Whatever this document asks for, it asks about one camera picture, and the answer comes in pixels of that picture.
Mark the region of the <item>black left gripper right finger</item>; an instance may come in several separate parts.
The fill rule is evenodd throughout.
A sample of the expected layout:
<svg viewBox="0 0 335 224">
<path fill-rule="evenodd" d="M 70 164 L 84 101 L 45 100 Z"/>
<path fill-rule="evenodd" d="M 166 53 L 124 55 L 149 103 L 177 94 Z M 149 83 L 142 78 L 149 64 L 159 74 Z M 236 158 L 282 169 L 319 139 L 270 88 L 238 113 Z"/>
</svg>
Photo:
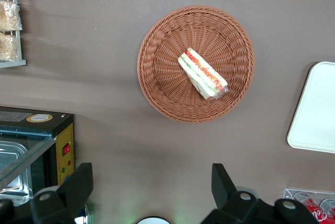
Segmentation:
<svg viewBox="0 0 335 224">
<path fill-rule="evenodd" d="M 202 223 L 318 223 L 298 201 L 278 199 L 272 206 L 250 192 L 237 190 L 220 163 L 212 165 L 211 191 L 217 208 Z"/>
</svg>

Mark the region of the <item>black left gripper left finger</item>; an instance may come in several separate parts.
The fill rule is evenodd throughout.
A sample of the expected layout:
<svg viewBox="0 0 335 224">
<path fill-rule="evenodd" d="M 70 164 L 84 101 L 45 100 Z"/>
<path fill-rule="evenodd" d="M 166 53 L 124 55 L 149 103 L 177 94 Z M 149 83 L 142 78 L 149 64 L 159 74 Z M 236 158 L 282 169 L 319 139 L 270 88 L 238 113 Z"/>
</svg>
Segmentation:
<svg viewBox="0 0 335 224">
<path fill-rule="evenodd" d="M 58 188 L 48 187 L 14 206 L 1 200 L 1 223 L 75 223 L 94 188 L 91 163 L 82 163 Z"/>
</svg>

